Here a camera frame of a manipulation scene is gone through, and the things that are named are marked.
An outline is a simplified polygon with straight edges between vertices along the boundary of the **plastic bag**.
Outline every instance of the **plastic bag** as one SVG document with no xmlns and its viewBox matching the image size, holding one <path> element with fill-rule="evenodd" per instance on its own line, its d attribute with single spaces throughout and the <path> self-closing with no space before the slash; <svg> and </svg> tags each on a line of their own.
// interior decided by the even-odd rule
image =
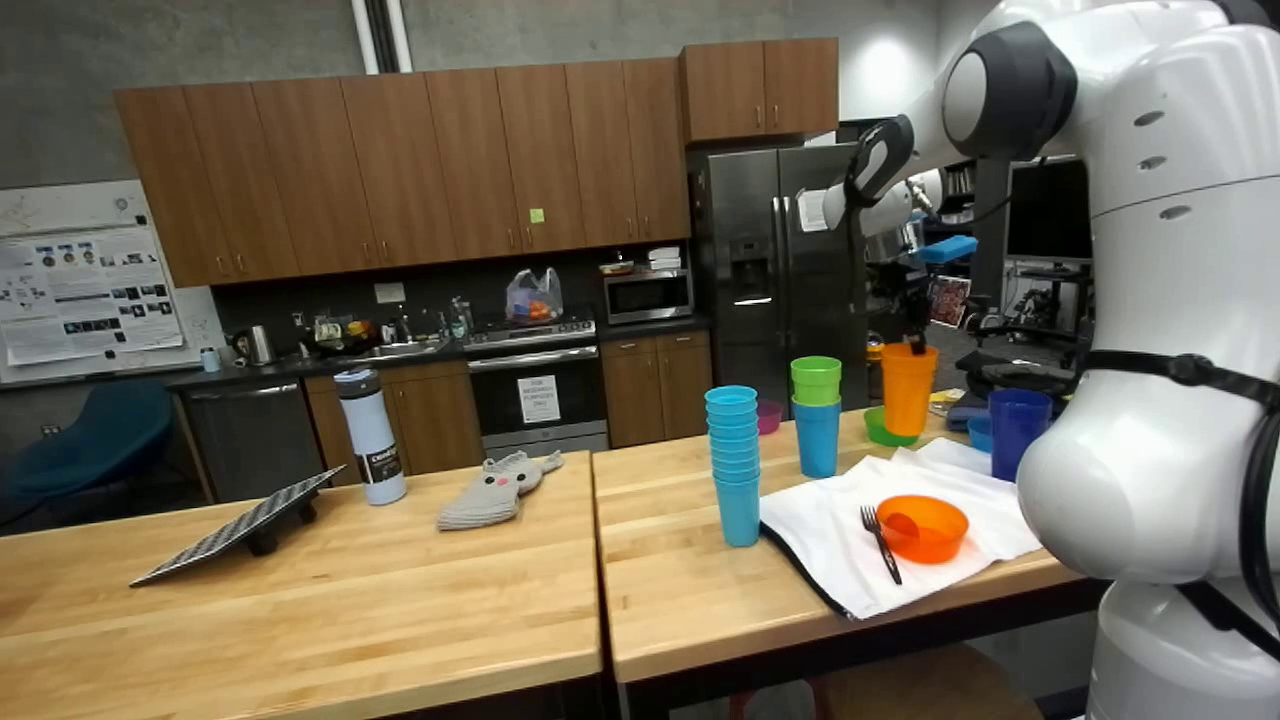
<svg viewBox="0 0 1280 720">
<path fill-rule="evenodd" d="M 531 269 L 521 269 L 510 285 L 510 323 L 545 323 L 561 317 L 565 317 L 561 270 L 545 269 L 545 277 L 535 277 Z"/>
</svg>

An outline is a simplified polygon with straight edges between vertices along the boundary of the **monitor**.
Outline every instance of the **monitor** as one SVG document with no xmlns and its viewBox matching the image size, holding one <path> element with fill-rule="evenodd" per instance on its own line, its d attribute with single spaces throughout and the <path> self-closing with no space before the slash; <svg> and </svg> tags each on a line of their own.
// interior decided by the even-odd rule
<svg viewBox="0 0 1280 720">
<path fill-rule="evenodd" d="M 1093 259 L 1085 161 L 1038 161 L 1008 169 L 1008 259 Z"/>
</svg>

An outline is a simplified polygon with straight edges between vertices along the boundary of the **orange object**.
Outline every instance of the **orange object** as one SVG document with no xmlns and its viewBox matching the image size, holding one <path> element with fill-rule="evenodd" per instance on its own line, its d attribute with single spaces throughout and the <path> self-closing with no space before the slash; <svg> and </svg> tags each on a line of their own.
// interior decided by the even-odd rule
<svg viewBox="0 0 1280 720">
<path fill-rule="evenodd" d="M 927 391 L 938 370 L 938 349 L 920 356 L 914 344 L 883 344 L 880 349 L 880 396 L 883 396 L 883 427 L 893 434 L 923 434 L 927 427 Z"/>
<path fill-rule="evenodd" d="M 944 565 L 968 534 L 968 514 L 938 495 L 887 495 L 880 503 L 883 544 L 918 565 Z"/>
</svg>

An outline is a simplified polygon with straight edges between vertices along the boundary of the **black refrigerator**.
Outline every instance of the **black refrigerator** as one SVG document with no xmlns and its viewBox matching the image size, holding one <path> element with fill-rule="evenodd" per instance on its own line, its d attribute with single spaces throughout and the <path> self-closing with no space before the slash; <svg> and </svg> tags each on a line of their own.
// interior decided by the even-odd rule
<svg viewBox="0 0 1280 720">
<path fill-rule="evenodd" d="M 718 385 L 754 385 L 794 410 L 787 359 L 839 356 L 845 406 L 870 404 L 863 256 L 839 191 L 848 145 L 691 156 L 691 224 Z"/>
</svg>

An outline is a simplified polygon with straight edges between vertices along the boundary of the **white robot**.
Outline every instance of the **white robot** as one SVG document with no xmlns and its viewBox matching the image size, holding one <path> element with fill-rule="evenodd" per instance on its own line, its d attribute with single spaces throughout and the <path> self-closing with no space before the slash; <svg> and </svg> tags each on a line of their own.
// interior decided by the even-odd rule
<svg viewBox="0 0 1280 720">
<path fill-rule="evenodd" d="M 963 156 L 1090 164 L 1093 356 L 1017 485 L 1064 565 L 1116 580 L 1098 720 L 1280 720 L 1280 35 L 1240 18 L 1001 3 L 848 170 L 872 209 Z"/>
</svg>

